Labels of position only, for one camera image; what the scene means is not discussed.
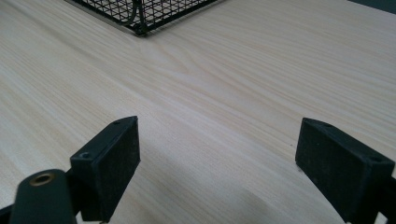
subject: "black mesh tray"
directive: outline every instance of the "black mesh tray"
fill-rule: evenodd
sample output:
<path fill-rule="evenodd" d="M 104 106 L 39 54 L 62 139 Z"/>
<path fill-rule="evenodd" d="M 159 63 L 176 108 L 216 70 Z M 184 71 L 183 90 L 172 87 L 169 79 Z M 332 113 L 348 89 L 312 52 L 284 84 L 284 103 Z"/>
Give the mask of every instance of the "black mesh tray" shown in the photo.
<path fill-rule="evenodd" d="M 65 0 L 124 30 L 144 35 L 217 0 Z"/>

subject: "black wire basket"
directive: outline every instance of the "black wire basket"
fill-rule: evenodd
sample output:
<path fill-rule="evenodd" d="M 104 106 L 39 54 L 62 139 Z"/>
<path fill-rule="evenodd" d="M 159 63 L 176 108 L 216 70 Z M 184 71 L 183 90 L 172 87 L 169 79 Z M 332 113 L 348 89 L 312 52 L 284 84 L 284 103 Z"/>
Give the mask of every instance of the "black wire basket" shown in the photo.
<path fill-rule="evenodd" d="M 157 29 L 217 0 L 65 0 L 137 35 Z"/>

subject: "wood grain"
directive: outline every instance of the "wood grain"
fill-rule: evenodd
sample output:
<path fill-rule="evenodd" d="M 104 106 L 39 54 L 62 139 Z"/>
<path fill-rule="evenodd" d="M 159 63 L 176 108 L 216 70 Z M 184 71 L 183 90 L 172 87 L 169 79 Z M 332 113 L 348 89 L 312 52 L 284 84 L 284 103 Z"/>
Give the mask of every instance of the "wood grain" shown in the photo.
<path fill-rule="evenodd" d="M 137 115 L 112 223 L 343 223 L 295 165 L 301 119 L 396 161 L 395 24 L 344 0 L 226 0 L 140 38 L 64 1 L 1 1 L 0 206 Z"/>

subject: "table top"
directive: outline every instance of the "table top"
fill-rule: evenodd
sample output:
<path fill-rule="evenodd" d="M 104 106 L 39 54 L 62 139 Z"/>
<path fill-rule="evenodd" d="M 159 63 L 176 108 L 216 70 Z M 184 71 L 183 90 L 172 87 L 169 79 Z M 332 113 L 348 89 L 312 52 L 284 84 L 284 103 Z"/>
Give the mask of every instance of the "table top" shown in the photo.
<path fill-rule="evenodd" d="M 395 24 L 345 0 L 226 0 L 137 37 L 64 1 L 0 1 L 0 206 L 138 116 L 112 223 L 343 223 L 295 165 L 301 120 L 396 161 Z"/>

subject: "black object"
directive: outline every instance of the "black object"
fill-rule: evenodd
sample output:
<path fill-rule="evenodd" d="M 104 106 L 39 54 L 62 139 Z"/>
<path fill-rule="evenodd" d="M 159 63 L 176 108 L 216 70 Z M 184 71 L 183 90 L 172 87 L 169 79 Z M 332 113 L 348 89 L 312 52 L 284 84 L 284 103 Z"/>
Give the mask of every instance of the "black object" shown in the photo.
<path fill-rule="evenodd" d="M 116 120 L 70 158 L 72 168 L 24 179 L 0 224 L 108 222 L 140 162 L 137 117 Z"/>
<path fill-rule="evenodd" d="M 396 14 L 396 0 L 349 0 L 367 7 L 373 7 L 389 13 Z"/>
<path fill-rule="evenodd" d="M 303 119 L 297 165 L 345 222 L 396 221 L 395 162 L 330 124 Z"/>
<path fill-rule="evenodd" d="M 157 29 L 217 0 L 65 0 L 121 30 Z"/>

